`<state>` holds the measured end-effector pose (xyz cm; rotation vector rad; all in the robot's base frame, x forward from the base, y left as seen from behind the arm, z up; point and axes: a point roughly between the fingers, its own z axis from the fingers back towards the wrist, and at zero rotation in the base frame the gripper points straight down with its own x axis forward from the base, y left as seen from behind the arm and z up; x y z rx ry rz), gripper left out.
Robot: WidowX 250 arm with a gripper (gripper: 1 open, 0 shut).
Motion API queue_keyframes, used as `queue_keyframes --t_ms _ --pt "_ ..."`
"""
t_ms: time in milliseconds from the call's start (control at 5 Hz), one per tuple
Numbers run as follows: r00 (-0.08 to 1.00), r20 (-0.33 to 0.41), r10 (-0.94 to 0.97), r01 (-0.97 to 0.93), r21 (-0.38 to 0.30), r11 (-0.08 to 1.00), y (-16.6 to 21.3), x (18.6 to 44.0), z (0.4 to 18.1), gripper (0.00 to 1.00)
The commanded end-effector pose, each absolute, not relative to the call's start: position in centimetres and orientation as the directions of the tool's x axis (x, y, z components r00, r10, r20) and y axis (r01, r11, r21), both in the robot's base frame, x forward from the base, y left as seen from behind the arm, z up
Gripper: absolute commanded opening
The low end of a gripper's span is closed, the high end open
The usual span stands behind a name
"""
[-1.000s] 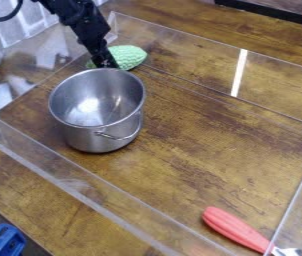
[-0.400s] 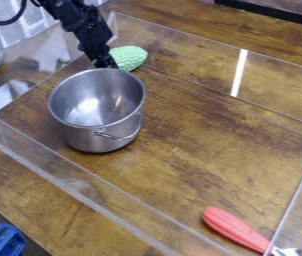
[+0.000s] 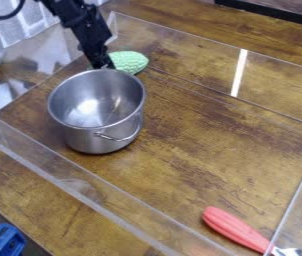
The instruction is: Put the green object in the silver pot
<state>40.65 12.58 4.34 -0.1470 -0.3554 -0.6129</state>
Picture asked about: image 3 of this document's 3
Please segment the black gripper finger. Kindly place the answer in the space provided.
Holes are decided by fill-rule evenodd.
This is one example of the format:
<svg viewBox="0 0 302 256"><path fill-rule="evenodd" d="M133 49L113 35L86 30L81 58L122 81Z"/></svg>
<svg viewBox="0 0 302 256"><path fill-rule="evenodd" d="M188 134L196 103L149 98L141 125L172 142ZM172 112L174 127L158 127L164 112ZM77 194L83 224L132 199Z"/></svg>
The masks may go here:
<svg viewBox="0 0 302 256"><path fill-rule="evenodd" d="M106 46L106 42L112 36L110 30L96 31L93 28L85 28L85 30L77 34L81 49L94 69L116 68Z"/></svg>

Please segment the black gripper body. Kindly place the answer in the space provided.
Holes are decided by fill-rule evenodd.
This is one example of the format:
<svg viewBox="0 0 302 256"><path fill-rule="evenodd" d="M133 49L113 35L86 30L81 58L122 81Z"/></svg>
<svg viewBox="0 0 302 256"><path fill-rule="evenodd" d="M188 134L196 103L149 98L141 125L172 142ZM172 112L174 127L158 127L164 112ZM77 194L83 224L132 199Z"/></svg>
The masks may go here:
<svg viewBox="0 0 302 256"><path fill-rule="evenodd" d="M39 0L54 16L58 16L65 28L81 37L94 35L109 37L110 28L102 13L94 4L85 0Z"/></svg>

